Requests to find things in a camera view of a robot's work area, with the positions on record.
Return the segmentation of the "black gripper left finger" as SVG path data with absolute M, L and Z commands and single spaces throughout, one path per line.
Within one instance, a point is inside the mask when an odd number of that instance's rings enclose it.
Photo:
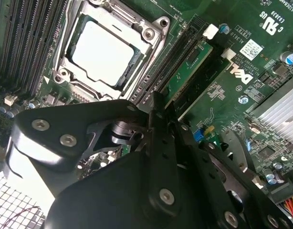
M 165 99 L 137 108 L 112 100 L 26 110 L 14 120 L 7 146 L 7 178 L 48 215 L 76 182 L 145 147 L 150 127 L 171 125 Z

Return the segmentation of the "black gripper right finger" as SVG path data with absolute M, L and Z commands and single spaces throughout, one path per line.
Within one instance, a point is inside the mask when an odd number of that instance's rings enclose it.
M 293 223 L 252 182 L 251 176 L 210 142 L 198 144 L 190 129 L 178 121 L 175 107 L 167 114 L 175 140 L 184 149 L 188 170 L 201 185 L 202 220 L 209 229 L 293 229 Z

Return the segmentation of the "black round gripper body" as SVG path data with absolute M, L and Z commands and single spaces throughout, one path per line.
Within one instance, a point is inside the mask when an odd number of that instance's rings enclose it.
M 174 131 L 150 127 L 146 145 L 65 189 L 47 229 L 208 229 L 200 180 L 188 170 Z

